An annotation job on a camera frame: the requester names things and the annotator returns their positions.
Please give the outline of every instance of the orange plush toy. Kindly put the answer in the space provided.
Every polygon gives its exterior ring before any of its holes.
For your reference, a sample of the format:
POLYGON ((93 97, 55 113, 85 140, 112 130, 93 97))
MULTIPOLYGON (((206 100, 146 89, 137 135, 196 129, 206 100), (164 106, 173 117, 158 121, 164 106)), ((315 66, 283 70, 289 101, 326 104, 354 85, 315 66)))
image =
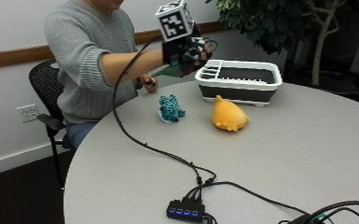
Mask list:
POLYGON ((238 129, 243 128, 249 119, 241 108, 217 95, 213 116, 216 126, 222 130, 236 132, 238 129))

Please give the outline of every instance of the man's hand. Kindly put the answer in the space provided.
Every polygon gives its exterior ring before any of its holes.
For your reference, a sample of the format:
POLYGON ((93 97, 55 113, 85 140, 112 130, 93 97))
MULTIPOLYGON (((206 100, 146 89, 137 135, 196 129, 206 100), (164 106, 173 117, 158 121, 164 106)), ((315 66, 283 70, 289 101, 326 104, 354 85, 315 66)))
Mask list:
POLYGON ((150 77, 148 74, 140 76, 140 82, 148 92, 157 91, 158 81, 154 77, 150 77))

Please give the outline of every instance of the black power strip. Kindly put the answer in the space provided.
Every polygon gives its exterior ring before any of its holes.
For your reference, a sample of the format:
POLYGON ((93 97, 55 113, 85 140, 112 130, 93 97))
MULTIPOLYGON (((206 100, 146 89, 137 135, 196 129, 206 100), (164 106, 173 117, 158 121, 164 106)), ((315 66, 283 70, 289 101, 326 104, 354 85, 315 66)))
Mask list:
POLYGON ((202 222, 205 206, 202 203, 189 203, 180 200, 170 201, 166 216, 178 220, 202 222))

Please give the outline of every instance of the wall outlet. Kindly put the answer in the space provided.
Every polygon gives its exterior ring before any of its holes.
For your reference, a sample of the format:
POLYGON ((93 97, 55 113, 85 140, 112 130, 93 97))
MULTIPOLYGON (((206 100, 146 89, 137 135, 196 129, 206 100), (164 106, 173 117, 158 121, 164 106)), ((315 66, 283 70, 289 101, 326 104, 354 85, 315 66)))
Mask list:
POLYGON ((38 110, 36 105, 26 105, 26 106, 18 107, 16 110, 19 111, 23 122, 28 122, 31 120, 38 119, 39 110, 38 110))

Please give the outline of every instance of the round white table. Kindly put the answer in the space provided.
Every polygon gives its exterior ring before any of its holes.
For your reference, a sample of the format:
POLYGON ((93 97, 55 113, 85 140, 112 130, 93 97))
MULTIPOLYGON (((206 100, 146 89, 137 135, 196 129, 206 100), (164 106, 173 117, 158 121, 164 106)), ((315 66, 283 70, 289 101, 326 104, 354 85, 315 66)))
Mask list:
MULTIPOLYGON (((283 84, 265 107, 239 105, 250 122, 229 133, 212 123, 214 103, 198 83, 184 82, 140 95, 119 107, 123 126, 150 147, 176 154, 262 196, 309 213, 359 200, 359 103, 283 84), (160 96, 176 94, 186 116, 166 124, 160 96)), ((202 179, 210 177, 200 172, 202 179)), ((67 175, 67 224, 185 223, 165 210, 197 185, 194 171, 124 135, 111 113, 85 138, 67 175)), ((233 186, 204 189, 205 211, 220 224, 278 223, 301 214, 233 186)), ((335 224, 359 223, 340 212, 335 224)))

